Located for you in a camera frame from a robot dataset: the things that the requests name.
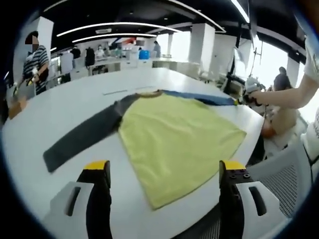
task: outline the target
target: office room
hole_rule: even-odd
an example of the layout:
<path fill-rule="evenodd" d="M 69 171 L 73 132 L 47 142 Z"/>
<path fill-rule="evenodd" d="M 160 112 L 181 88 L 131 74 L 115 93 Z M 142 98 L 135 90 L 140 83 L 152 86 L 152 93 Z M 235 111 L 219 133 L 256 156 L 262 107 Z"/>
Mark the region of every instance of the office room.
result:
<path fill-rule="evenodd" d="M 51 0 L 25 13 L 2 75 L 1 149 L 30 233 L 292 232 L 319 173 L 317 11 Z"/>

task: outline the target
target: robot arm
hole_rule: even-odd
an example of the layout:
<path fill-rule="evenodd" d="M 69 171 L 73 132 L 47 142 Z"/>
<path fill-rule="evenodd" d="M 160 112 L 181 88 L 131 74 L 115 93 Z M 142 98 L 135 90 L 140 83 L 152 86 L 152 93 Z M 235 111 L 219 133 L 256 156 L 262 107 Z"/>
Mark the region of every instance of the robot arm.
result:
<path fill-rule="evenodd" d="M 239 162 L 220 161 L 219 187 L 219 239 L 271 238 L 289 222 L 278 198 Z"/>
<path fill-rule="evenodd" d="M 266 87 L 262 84 L 259 83 L 259 81 L 253 77 L 249 77 L 245 83 L 245 89 L 243 92 L 243 96 L 241 96 L 235 104 L 237 105 L 256 105 L 256 106 L 261 106 L 260 104 L 257 103 L 255 98 L 249 98 L 249 94 L 254 92 L 254 91 L 261 91 L 265 90 Z"/>

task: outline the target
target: white desk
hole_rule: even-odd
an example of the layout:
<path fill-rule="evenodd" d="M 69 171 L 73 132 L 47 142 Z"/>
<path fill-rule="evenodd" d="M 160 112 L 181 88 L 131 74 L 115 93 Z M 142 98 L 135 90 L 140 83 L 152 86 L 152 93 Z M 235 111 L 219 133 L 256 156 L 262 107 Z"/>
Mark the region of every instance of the white desk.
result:
<path fill-rule="evenodd" d="M 191 194 L 152 211 L 135 176 L 118 134 L 93 145 L 48 173 L 43 152 L 94 113 L 134 92 L 167 89 L 226 96 L 212 85 L 164 68 L 134 69 L 82 78 L 32 98 L 27 107 L 3 128 L 4 153 L 20 195 L 42 219 L 50 200 L 83 167 L 94 160 L 111 162 L 111 230 L 114 239 L 168 239 L 192 226 L 209 212 L 219 197 L 218 177 Z M 123 91 L 103 96 L 103 93 Z M 257 142 L 263 118 L 245 106 L 216 110 L 247 132 L 234 159 L 246 164 Z"/>

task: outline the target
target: white pillar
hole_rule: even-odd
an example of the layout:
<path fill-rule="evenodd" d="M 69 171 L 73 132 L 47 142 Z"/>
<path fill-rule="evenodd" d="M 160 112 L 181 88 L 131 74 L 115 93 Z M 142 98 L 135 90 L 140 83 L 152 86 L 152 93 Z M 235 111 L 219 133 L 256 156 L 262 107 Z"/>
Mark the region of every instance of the white pillar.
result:
<path fill-rule="evenodd" d="M 192 26 L 189 61 L 202 65 L 205 72 L 209 71 L 215 39 L 215 28 L 206 23 Z"/>
<path fill-rule="evenodd" d="M 168 47 L 167 47 L 167 54 L 170 55 L 171 50 L 171 43 L 173 42 L 173 34 L 168 35 Z"/>
<path fill-rule="evenodd" d="M 20 81 L 23 72 L 23 64 L 27 57 L 27 47 L 25 45 L 25 38 L 29 33 L 33 31 L 38 31 L 39 33 L 39 44 L 45 46 L 49 61 L 51 59 L 51 41 L 52 41 L 52 30 L 53 21 L 50 21 L 44 17 L 39 17 L 38 19 L 31 22 L 29 25 L 25 26 L 20 33 L 20 39 L 17 43 L 14 55 L 13 55 L 13 80 L 15 82 Z"/>
<path fill-rule="evenodd" d="M 296 87 L 299 74 L 299 63 L 288 57 L 287 76 L 289 77 L 292 87 Z"/>

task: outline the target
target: ceiling light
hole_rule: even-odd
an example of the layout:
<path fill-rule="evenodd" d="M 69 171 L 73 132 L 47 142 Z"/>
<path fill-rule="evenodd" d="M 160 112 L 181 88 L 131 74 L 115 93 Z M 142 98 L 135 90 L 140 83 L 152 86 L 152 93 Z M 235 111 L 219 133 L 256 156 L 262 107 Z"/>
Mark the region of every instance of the ceiling light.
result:
<path fill-rule="evenodd" d="M 9 71 L 6 73 L 6 75 L 4 76 L 4 80 L 6 79 L 6 77 L 8 76 L 9 74 Z"/>
<path fill-rule="evenodd" d="M 63 3 L 63 2 L 65 2 L 65 1 L 68 1 L 68 0 L 61 0 L 61 1 L 59 1 L 59 2 L 57 2 L 57 3 L 55 3 L 55 4 L 53 4 L 53 5 L 49 6 L 49 7 L 46 8 L 44 11 L 48 11 L 48 10 L 50 10 L 51 8 L 53 8 L 53 7 L 57 6 L 57 5 L 59 5 L 59 4 Z M 186 9 L 188 9 L 188 10 L 190 10 L 190 11 L 192 11 L 192 12 L 194 12 L 194 13 L 196 13 L 196 14 L 202 16 L 202 17 L 204 17 L 206 20 L 208 20 L 209 22 L 211 22 L 212 24 L 214 24 L 216 27 L 218 27 L 219 29 L 221 29 L 221 31 L 218 31 L 218 32 L 226 33 L 226 31 L 225 31 L 224 29 L 222 29 L 220 25 L 218 25 L 216 22 L 214 22 L 212 19 L 210 19 L 210 18 L 207 17 L 206 15 L 202 14 L 200 10 L 195 10 L 195 9 L 193 9 L 192 7 L 190 7 L 190 6 L 186 5 L 186 4 L 183 4 L 182 2 L 179 2 L 179 1 L 177 1 L 177 0 L 167 0 L 167 1 L 173 2 L 173 3 L 177 4 L 177 5 L 180 5 L 180 6 L 184 7 L 184 8 L 186 8 Z"/>
<path fill-rule="evenodd" d="M 104 34 L 104 35 L 97 35 L 97 36 L 89 36 L 81 39 L 77 39 L 72 41 L 73 43 L 79 42 L 79 41 L 85 41 L 93 38 L 98 38 L 98 37 L 109 37 L 109 36 L 148 36 L 148 37 L 157 37 L 154 34 L 143 34 L 143 33 L 113 33 L 113 34 Z"/>
<path fill-rule="evenodd" d="M 135 26 L 149 26 L 149 27 L 156 27 L 156 28 L 161 28 L 161 29 L 166 29 L 166 30 L 171 30 L 171 31 L 175 31 L 175 32 L 182 32 L 180 30 L 176 30 L 174 28 L 170 28 L 167 26 L 160 26 L 160 25 L 155 25 L 155 24 L 148 24 L 148 23 L 142 23 L 142 22 L 107 22 L 107 23 L 98 23 L 98 24 L 93 24 L 93 25 L 88 25 L 88 26 L 82 26 L 82 27 L 78 27 L 72 30 L 68 30 L 65 31 L 63 33 L 57 34 L 56 36 L 63 36 L 65 34 L 74 32 L 74 31 L 78 31 L 78 30 L 82 30 L 82 29 L 86 29 L 86 28 L 91 28 L 91 27 L 97 27 L 97 26 L 109 26 L 109 25 L 135 25 Z"/>
<path fill-rule="evenodd" d="M 243 7 L 239 4 L 239 2 L 237 0 L 231 0 L 231 2 L 235 5 L 235 7 L 237 7 L 238 11 L 240 12 L 240 14 L 243 16 L 243 18 L 245 19 L 245 21 L 247 23 L 249 23 L 249 17 L 247 15 L 247 13 L 244 11 Z"/>
<path fill-rule="evenodd" d="M 174 3 L 174 4 L 177 4 L 177 5 L 180 5 L 180 6 L 184 7 L 184 8 L 186 8 L 186 9 L 188 9 L 188 10 L 190 10 L 190 11 L 192 11 L 192 12 L 194 12 L 194 13 L 196 13 L 196 14 L 202 16 L 202 17 L 204 17 L 207 21 L 213 23 L 216 27 L 218 27 L 218 28 L 221 30 L 222 33 L 226 33 L 226 31 L 225 31 L 220 25 L 218 25 L 216 22 L 214 22 L 214 21 L 213 21 L 212 19 L 210 19 L 208 16 L 202 14 L 200 11 L 195 10 L 195 9 L 193 9 L 192 7 L 190 7 L 190 6 L 186 5 L 186 4 L 183 4 L 182 2 L 179 2 L 179 1 L 177 1 L 177 0 L 167 0 L 167 1 L 172 2 L 172 3 Z"/>

